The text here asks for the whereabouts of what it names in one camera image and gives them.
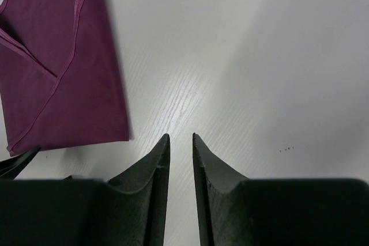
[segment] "black pointed object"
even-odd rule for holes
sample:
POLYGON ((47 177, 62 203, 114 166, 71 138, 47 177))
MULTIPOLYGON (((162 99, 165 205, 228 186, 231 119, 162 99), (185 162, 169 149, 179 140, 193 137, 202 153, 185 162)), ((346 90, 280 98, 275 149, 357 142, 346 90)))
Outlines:
POLYGON ((0 245, 163 245, 170 138, 107 183, 0 181, 0 245))
POLYGON ((355 179, 250 180, 193 135, 202 246, 369 245, 369 187, 355 179))
POLYGON ((40 148, 0 162, 0 179, 13 180, 33 160, 40 148))

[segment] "burgundy garment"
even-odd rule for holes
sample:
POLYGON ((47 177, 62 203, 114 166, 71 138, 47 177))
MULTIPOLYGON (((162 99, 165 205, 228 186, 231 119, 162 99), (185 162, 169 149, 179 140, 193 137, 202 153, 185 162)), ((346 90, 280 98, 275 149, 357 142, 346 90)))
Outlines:
POLYGON ((4 0, 0 94, 12 156, 127 141, 104 0, 4 0))

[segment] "white table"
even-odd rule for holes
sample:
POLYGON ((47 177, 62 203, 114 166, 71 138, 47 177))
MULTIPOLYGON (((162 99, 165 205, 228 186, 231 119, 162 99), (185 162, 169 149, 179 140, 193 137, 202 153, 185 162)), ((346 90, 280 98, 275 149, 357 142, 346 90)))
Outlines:
POLYGON ((109 179, 169 133, 170 246, 199 245, 193 132, 251 178, 369 179, 369 0, 107 2, 134 139, 42 152, 19 179, 109 179))

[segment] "purple fabric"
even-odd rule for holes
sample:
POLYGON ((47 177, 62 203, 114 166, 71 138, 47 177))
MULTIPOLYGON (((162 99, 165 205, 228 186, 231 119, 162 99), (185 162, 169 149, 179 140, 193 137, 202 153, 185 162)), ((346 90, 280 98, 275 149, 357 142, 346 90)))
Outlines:
POLYGON ((127 141, 104 0, 4 0, 0 94, 11 156, 127 141))

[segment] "maroon t-shirt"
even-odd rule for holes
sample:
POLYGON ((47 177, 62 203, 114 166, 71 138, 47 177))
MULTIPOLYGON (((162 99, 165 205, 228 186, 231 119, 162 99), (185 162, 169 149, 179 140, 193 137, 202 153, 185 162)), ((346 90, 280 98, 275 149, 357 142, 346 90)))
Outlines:
POLYGON ((4 0, 0 95, 12 156, 128 140, 104 0, 4 0))

